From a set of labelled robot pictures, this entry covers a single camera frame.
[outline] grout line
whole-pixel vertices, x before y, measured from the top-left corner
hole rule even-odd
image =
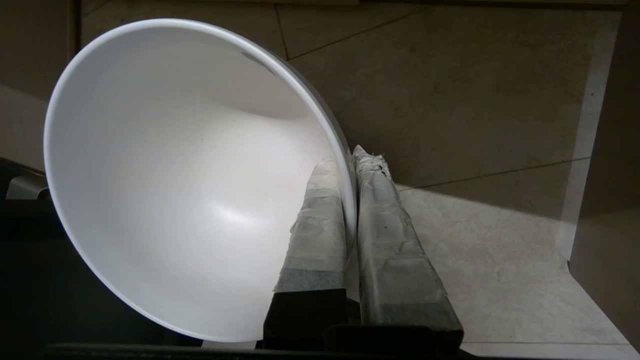
[[[278,4],[273,4],[273,9],[276,11],[276,19],[278,19],[278,29],[280,29],[280,39],[282,39],[282,46],[284,47],[284,59],[289,60],[289,51],[287,50],[287,42],[284,40],[284,30],[282,29],[282,21],[280,20],[280,12],[278,11]]]
[[[542,343],[527,343],[527,342],[509,342],[509,341],[462,341],[463,344],[517,344],[517,345],[606,345],[606,346],[631,346],[630,343],[551,343],[551,342],[542,342]]]
[[[458,180],[451,180],[451,181],[444,181],[442,183],[436,183],[436,184],[429,184],[429,185],[423,185],[423,186],[415,186],[413,188],[408,188],[408,189],[402,189],[399,190],[398,192],[405,192],[407,190],[414,190],[414,189],[424,189],[424,188],[431,188],[433,186],[439,186],[439,185],[446,185],[446,184],[451,184],[451,183],[457,183],[458,181],[467,181],[467,180],[476,180],[476,179],[481,179],[483,177],[489,177],[489,176],[495,176],[495,175],[502,175],[502,174],[508,174],[510,172],[517,172],[517,171],[524,171],[524,170],[532,170],[535,168],[543,168],[543,167],[550,167],[553,165],[561,165],[561,164],[566,164],[566,163],[572,163],[574,161],[580,161],[580,160],[587,160],[587,159],[591,159],[591,156],[588,156],[586,158],[577,158],[577,159],[571,159],[571,160],[564,160],[564,161],[558,161],[557,163],[550,163],[550,164],[544,164],[544,165],[536,165],[534,167],[525,167],[525,168],[516,168],[513,170],[505,170],[505,171],[500,171],[500,172],[493,172],[491,174],[485,174],[485,175],[480,175],[480,176],[473,176],[473,177],[466,177],[464,179],[458,179]]]
[[[302,54],[299,54],[299,55],[296,55],[296,56],[292,56],[289,60],[293,60],[293,59],[295,59],[295,58],[299,58],[300,56],[304,56],[304,55],[306,55],[306,54],[313,53],[313,52],[314,52],[314,51],[316,51],[316,50],[324,49],[325,47],[331,46],[331,45],[336,44],[336,43],[338,43],[338,42],[341,42],[341,41],[343,41],[343,40],[347,40],[347,39],[349,39],[349,38],[352,38],[352,37],[358,36],[358,35],[360,35],[360,34],[366,33],[367,31],[375,30],[375,29],[378,29],[378,28],[382,28],[383,26],[389,25],[389,24],[391,24],[391,23],[393,23],[393,22],[400,21],[400,20],[406,19],[406,18],[407,18],[407,17],[409,17],[409,16],[412,16],[412,15],[415,15],[415,14],[417,14],[417,13],[423,12],[423,11],[424,11],[424,10],[426,10],[426,9],[428,9],[428,6],[426,6],[426,5],[425,5],[425,7],[424,7],[424,8],[421,8],[420,10],[415,10],[414,12],[410,12],[410,13],[408,13],[408,14],[402,15],[402,16],[400,16],[400,17],[396,18],[396,19],[393,19],[393,20],[389,20],[389,21],[383,22],[382,24],[375,25],[375,26],[373,26],[373,27],[371,27],[371,28],[368,28],[368,29],[365,29],[365,30],[362,30],[362,31],[358,31],[357,33],[351,34],[351,35],[349,35],[348,37],[344,37],[344,38],[342,38],[342,39],[340,39],[340,40],[336,40],[336,41],[330,42],[329,44],[322,45],[321,47],[316,47],[316,48],[315,48],[315,49],[313,49],[313,50],[309,50],[309,51],[304,52],[304,53],[302,53]]]
[[[102,4],[96,6],[95,8],[91,9],[90,12],[85,13],[85,14],[82,13],[82,6],[80,6],[80,15],[81,15],[82,18],[85,18],[85,17],[89,16],[89,14],[94,13],[96,10],[102,8],[104,5],[107,5],[110,2],[111,2],[111,0],[106,0]]]

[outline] tile floor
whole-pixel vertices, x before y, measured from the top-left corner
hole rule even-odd
[[[182,17],[289,60],[384,154],[475,354],[640,359],[567,270],[620,13],[85,0],[83,43]]]

